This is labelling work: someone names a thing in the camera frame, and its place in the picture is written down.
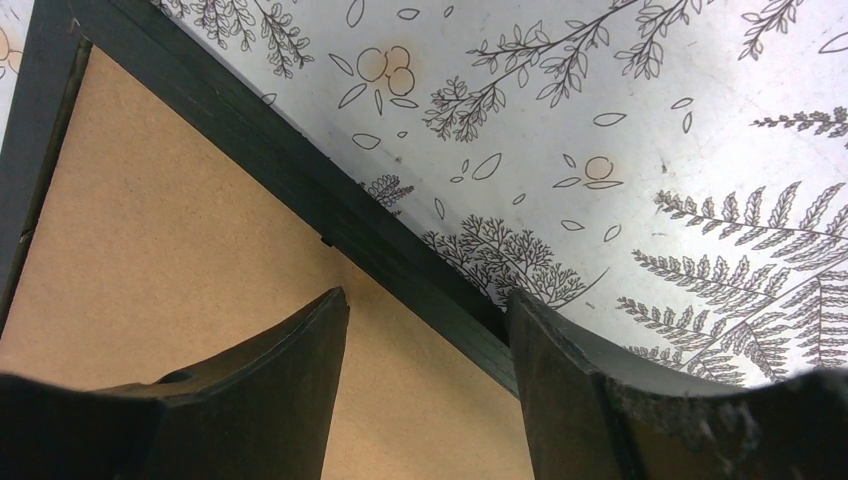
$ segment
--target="flower illustration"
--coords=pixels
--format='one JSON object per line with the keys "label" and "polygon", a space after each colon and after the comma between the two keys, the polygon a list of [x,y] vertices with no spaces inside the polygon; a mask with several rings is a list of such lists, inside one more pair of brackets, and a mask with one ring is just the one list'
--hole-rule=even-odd
{"label": "flower illustration", "polygon": [[415,88],[415,74],[410,68],[409,50],[401,46],[393,46],[385,52],[376,47],[363,50],[356,57],[356,68],[344,58],[330,54],[330,59],[344,73],[363,80],[348,90],[339,101],[339,109],[350,105],[359,98],[368,86],[374,87],[374,104],[377,113],[383,114],[383,96],[389,97],[389,102],[400,108],[418,108],[418,104],[405,98]]}

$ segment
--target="black line drawing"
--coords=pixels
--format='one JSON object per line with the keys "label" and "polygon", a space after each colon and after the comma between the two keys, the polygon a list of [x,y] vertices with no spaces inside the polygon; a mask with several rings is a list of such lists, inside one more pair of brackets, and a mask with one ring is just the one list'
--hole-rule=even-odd
{"label": "black line drawing", "polygon": [[421,13],[417,8],[401,8],[398,10],[398,18],[402,20],[415,20],[415,17]]}
{"label": "black line drawing", "polygon": [[354,28],[359,25],[363,15],[365,15],[365,0],[353,0],[350,2],[350,7],[347,9],[347,16],[345,17],[347,26]]}
{"label": "black line drawing", "polygon": [[[476,90],[470,89],[459,76],[448,78],[447,86],[431,94],[433,108],[425,112],[424,124],[443,140],[474,141],[486,120],[506,107],[502,83],[515,75],[519,88],[524,87],[534,67],[552,80],[542,87],[536,99],[548,101],[551,108],[556,107],[563,97],[569,98],[573,92],[582,91],[582,81],[587,78],[589,68],[586,52],[600,45],[609,46],[610,33],[603,23],[638,3],[644,3],[637,19],[641,24],[642,41],[630,51],[616,53],[615,58],[628,61],[622,75],[626,76],[631,70],[637,78],[659,75],[663,49],[655,37],[657,34],[664,37],[668,26],[678,20],[688,24],[687,10],[700,13],[705,0],[678,0],[668,9],[651,5],[651,1],[614,0],[605,13],[592,21],[566,21],[571,33],[556,40],[545,32],[541,20],[523,31],[515,25],[512,34],[502,34],[493,48],[489,47],[488,40],[483,40],[480,47],[466,52],[477,58],[473,66],[485,67],[492,75],[501,73]],[[557,48],[562,49],[564,56],[554,56],[552,52]]]}
{"label": "black line drawing", "polygon": [[627,118],[626,113],[602,113],[592,119],[592,123],[599,127],[611,127]]}
{"label": "black line drawing", "polygon": [[280,2],[268,8],[253,0],[257,15],[251,12],[248,0],[155,0],[153,3],[170,18],[183,19],[192,12],[197,14],[194,25],[202,28],[206,38],[221,50],[227,50],[230,38],[239,41],[242,52],[252,50],[257,41],[253,27],[259,18],[259,35],[267,40],[266,60],[274,66],[275,75],[293,78],[295,65],[302,69],[315,61],[303,52],[309,46],[309,38],[301,36],[299,27],[292,26],[292,16],[283,12]]}
{"label": "black line drawing", "polygon": [[377,113],[383,116],[383,95],[380,90],[374,90],[374,103],[377,104]]}
{"label": "black line drawing", "polygon": [[839,53],[848,51],[848,32],[840,33],[839,35],[831,38],[827,43],[825,43],[822,48],[819,49],[819,53]]}
{"label": "black line drawing", "polygon": [[804,0],[770,0],[760,13],[748,12],[742,15],[752,27],[745,32],[745,48],[739,54],[739,60],[746,57],[751,57],[754,61],[759,60],[763,53],[760,37],[773,30],[785,35],[789,31],[789,22],[795,23],[797,7],[802,3]]}
{"label": "black line drawing", "polygon": [[401,210],[391,210],[395,204],[403,197],[412,193],[415,187],[409,185],[407,187],[400,186],[400,178],[397,175],[383,175],[371,182],[371,185],[366,185],[365,182],[360,182],[359,186],[364,188],[369,195],[374,197],[380,205],[386,210],[389,210],[392,215],[398,216]]}
{"label": "black line drawing", "polygon": [[351,87],[351,89],[348,90],[342,96],[342,99],[339,100],[339,110],[348,106],[350,104],[350,102],[359,98],[359,96],[362,95],[362,92],[364,92],[365,89],[367,89],[367,88],[368,88],[367,83],[359,83],[359,84],[356,84],[353,87]]}
{"label": "black line drawing", "polygon": [[674,105],[671,106],[671,109],[672,110],[679,110],[681,108],[686,108],[689,105],[692,105],[692,102],[694,102],[692,97],[683,97],[680,100],[674,102]]}
{"label": "black line drawing", "polygon": [[17,75],[21,69],[21,60],[23,60],[23,52],[12,48],[6,31],[0,27],[0,79],[6,76],[7,68]]}
{"label": "black line drawing", "polygon": [[459,235],[428,231],[421,239],[501,308],[516,287],[561,308],[606,274],[586,285],[576,271],[554,263],[551,247],[532,231],[513,231],[499,218],[471,215],[461,226]]}
{"label": "black line drawing", "polygon": [[563,153],[562,158],[563,158],[563,160],[565,160],[566,165],[568,165],[571,168],[577,168],[577,162],[574,161],[574,158],[571,155],[569,155],[567,153]]}
{"label": "black line drawing", "polygon": [[689,11],[694,10],[698,15],[704,3],[707,5],[714,0],[677,0],[674,5],[665,8],[661,5],[651,5],[652,0],[645,0],[645,4],[639,10],[636,22],[639,23],[641,38],[638,43],[630,47],[630,50],[622,50],[615,54],[615,58],[627,61],[622,76],[627,76],[631,71],[633,78],[645,77],[646,80],[656,78],[660,75],[660,66],[665,57],[662,45],[657,41],[657,35],[666,38],[668,28],[678,21],[689,25]]}
{"label": "black line drawing", "polygon": [[418,108],[418,104],[408,98],[393,98],[389,101],[400,108]]}
{"label": "black line drawing", "polygon": [[780,115],[777,117],[777,120],[771,117],[765,117],[762,120],[754,120],[751,125],[769,128],[783,125],[783,128],[795,127],[799,132],[803,132],[817,125],[813,135],[822,135],[830,132],[827,138],[842,138],[848,135],[848,109],[845,107],[836,107],[833,109],[833,115],[815,111],[812,113],[793,113],[792,117]]}
{"label": "black line drawing", "polygon": [[370,133],[355,133],[352,137],[350,137],[350,139],[353,140],[353,143],[355,143],[357,147],[364,150],[374,150],[377,148],[377,145],[383,141]]}
{"label": "black line drawing", "polygon": [[[333,63],[345,74],[353,76],[354,68],[347,60],[334,53],[329,54]],[[339,101],[339,109],[342,109],[359,98],[368,88],[368,84],[374,85],[374,104],[377,113],[383,115],[383,92],[378,85],[378,80],[385,77],[385,88],[388,94],[395,95],[389,98],[389,102],[400,108],[418,108],[418,104],[405,97],[415,88],[415,75],[409,69],[409,50],[401,46],[394,46],[383,52],[379,48],[369,47],[364,49],[356,57],[356,74],[363,82],[357,83],[350,88]]]}
{"label": "black line drawing", "polygon": [[683,133],[689,133],[690,128],[692,128],[692,112],[686,112],[686,116],[683,117]]}
{"label": "black line drawing", "polygon": [[501,166],[502,158],[503,155],[501,155],[500,153],[496,153],[491,157],[483,160],[483,162],[481,162],[480,165],[478,165],[477,168],[475,168],[474,171],[471,172],[471,178],[473,178],[474,180],[485,180],[491,177],[495,174],[495,172],[498,171],[498,167]]}
{"label": "black line drawing", "polygon": [[332,60],[333,63],[335,63],[340,69],[342,69],[343,72],[345,72],[351,77],[353,76],[353,67],[351,67],[350,64],[347,63],[347,60],[334,53],[330,53],[329,55],[330,60]]}
{"label": "black line drawing", "polygon": [[[563,158],[565,158],[565,163],[568,164],[569,167],[577,167],[576,162],[574,162],[574,159],[571,156],[563,154]],[[623,185],[624,182],[609,180],[609,177],[612,175],[614,170],[615,164],[612,163],[609,158],[602,156],[590,158],[583,166],[583,174],[589,180],[583,183],[583,186],[590,190],[606,190],[607,188]],[[581,182],[583,182],[583,178],[571,176],[555,183],[553,188],[569,188],[579,185]]]}
{"label": "black line drawing", "polygon": [[436,205],[436,213],[439,214],[440,219],[444,220],[445,219],[445,205],[442,203],[441,200],[439,200],[439,197],[436,197],[435,205]]}
{"label": "black line drawing", "polygon": [[613,225],[604,233],[604,243],[611,242],[621,234],[621,225]]}
{"label": "black line drawing", "polygon": [[552,188],[568,188],[577,185],[582,182],[583,179],[580,177],[568,177],[565,180],[560,180],[554,184]]}
{"label": "black line drawing", "polygon": [[586,228],[580,222],[575,222],[574,220],[563,220],[559,224],[569,232],[577,232]]}
{"label": "black line drawing", "polygon": [[[805,357],[815,368],[848,363],[848,204],[835,213],[830,208],[845,184],[826,188],[805,210],[796,209],[804,214],[796,218],[795,226],[790,219],[795,218],[793,202],[800,183],[785,188],[770,212],[762,208],[765,187],[748,196],[744,211],[736,192],[731,193],[720,214],[712,197],[699,208],[691,197],[659,192],[655,203],[671,219],[686,220],[686,226],[703,225],[703,235],[718,230],[719,239],[735,238],[734,245],[749,252],[771,252],[774,262],[755,267],[745,255],[731,265],[721,256],[678,259],[635,250],[634,260],[642,268],[705,299],[715,310],[695,315],[690,306],[678,315],[671,308],[648,308],[621,297],[619,309],[671,344],[662,352],[659,346],[631,350],[670,368],[738,385],[746,383],[738,367],[742,359],[772,382],[788,375],[789,356]],[[761,220],[763,214],[768,218]],[[831,220],[822,228],[825,215]],[[803,342],[792,346],[791,338]],[[692,356],[684,361],[686,353]]]}

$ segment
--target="picture frame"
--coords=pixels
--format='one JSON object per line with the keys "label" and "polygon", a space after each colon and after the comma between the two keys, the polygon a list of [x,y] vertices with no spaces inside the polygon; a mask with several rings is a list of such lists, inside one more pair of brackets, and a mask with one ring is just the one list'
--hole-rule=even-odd
{"label": "picture frame", "polygon": [[0,333],[97,48],[517,395],[503,311],[153,4],[35,0],[30,25],[0,154]]}

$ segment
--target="brown cardboard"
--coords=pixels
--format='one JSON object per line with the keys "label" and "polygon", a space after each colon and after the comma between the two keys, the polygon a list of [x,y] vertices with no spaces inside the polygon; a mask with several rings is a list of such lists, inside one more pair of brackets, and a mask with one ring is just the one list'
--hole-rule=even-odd
{"label": "brown cardboard", "polygon": [[0,370],[155,381],[338,284],[351,323],[324,478],[532,478],[514,398],[95,50]]}

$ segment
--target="botanical print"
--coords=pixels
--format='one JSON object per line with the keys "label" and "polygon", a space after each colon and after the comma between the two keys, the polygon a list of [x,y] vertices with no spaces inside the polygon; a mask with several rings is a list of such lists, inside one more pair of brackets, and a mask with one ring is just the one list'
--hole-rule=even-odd
{"label": "botanical print", "polygon": [[601,45],[610,46],[610,32],[604,23],[637,4],[642,5],[636,17],[640,41],[629,50],[616,53],[615,58],[625,61],[622,75],[632,73],[634,78],[655,78],[664,61],[659,39],[665,38],[669,27],[677,22],[688,25],[692,13],[700,14],[704,4],[712,2],[678,0],[666,8],[654,4],[654,0],[614,0],[604,14],[588,22],[566,20],[565,25],[571,32],[553,39],[553,31],[546,32],[542,20],[524,30],[515,24],[509,35],[501,34],[492,46],[488,40],[483,40],[479,48],[466,52],[477,57],[472,66],[484,67],[498,76],[476,90],[471,90],[459,76],[449,78],[446,87],[431,95],[435,108],[427,110],[424,122],[443,140],[472,142],[486,119],[506,107],[506,94],[501,85],[515,78],[518,87],[524,88],[530,72],[536,67],[550,80],[536,95],[536,100],[545,100],[551,108],[556,107],[563,98],[583,91],[583,79],[589,72],[587,52]]}
{"label": "botanical print", "polygon": [[359,186],[364,188],[369,195],[374,197],[380,205],[386,210],[392,212],[392,215],[398,216],[402,212],[400,210],[390,210],[397,202],[412,193],[415,187],[412,185],[401,187],[400,178],[397,175],[383,175],[377,180],[366,185],[365,182],[360,182]]}
{"label": "botanical print", "polygon": [[6,136],[31,15],[31,0],[0,4],[0,146]]}
{"label": "botanical print", "polygon": [[304,50],[309,38],[302,36],[300,28],[292,25],[291,14],[283,11],[281,3],[260,3],[259,0],[151,0],[162,13],[177,20],[190,19],[201,27],[206,38],[222,50],[229,41],[238,42],[242,52],[252,50],[256,44],[257,19],[259,35],[267,43],[268,63],[274,74],[294,77],[294,66],[303,68],[315,59]]}
{"label": "botanical print", "polygon": [[848,110],[845,107],[836,107],[833,109],[833,115],[824,112],[804,112],[793,113],[789,115],[780,115],[777,120],[766,117],[762,120],[754,120],[752,125],[758,127],[773,128],[781,125],[783,128],[792,128],[799,132],[803,132],[811,127],[816,127],[813,135],[822,135],[827,133],[828,138],[842,138],[848,135]]}
{"label": "botanical print", "polygon": [[500,218],[471,215],[462,221],[459,235],[429,231],[421,239],[502,308],[515,288],[523,288],[552,308],[561,308],[606,273],[585,284],[577,272],[554,262],[551,247],[532,231],[516,232]]}
{"label": "botanical print", "polygon": [[[710,380],[746,384],[734,357],[743,356],[771,381],[784,380],[787,357],[802,356],[816,368],[848,363],[848,204],[830,203],[842,189],[837,183],[807,206],[797,224],[790,222],[801,182],[786,187],[770,209],[762,202],[766,187],[748,196],[740,207],[736,192],[725,197],[720,212],[713,199],[699,205],[659,192],[655,203],[672,219],[697,226],[703,235],[717,234],[749,252],[770,252],[773,262],[755,265],[743,256],[735,265],[720,255],[700,259],[654,257],[639,250],[633,258],[640,267],[706,299],[713,310],[682,313],[648,307],[628,297],[618,299],[644,327],[665,338],[672,347],[631,347],[663,365]],[[788,281],[792,272],[798,281]],[[792,338],[803,342],[791,347]],[[684,360],[684,355],[694,355]]]}
{"label": "botanical print", "polygon": [[742,386],[848,360],[835,2],[155,4],[494,304]]}
{"label": "botanical print", "polygon": [[763,53],[763,34],[772,31],[786,34],[789,31],[789,22],[795,23],[797,7],[802,3],[804,0],[771,0],[759,13],[749,12],[742,15],[742,18],[751,24],[751,28],[745,32],[745,49],[739,54],[739,60],[749,57],[759,60]]}
{"label": "botanical print", "polygon": [[[347,60],[336,54],[329,54],[330,59],[342,72],[354,76],[354,68]],[[383,115],[383,90],[376,82],[385,78],[383,88],[389,102],[400,108],[418,108],[418,104],[403,98],[415,88],[415,74],[409,68],[409,50],[395,45],[383,52],[379,48],[369,47],[356,57],[356,74],[362,82],[350,88],[339,101],[339,110],[353,103],[367,89],[368,84],[374,86],[374,105],[377,113]]]}

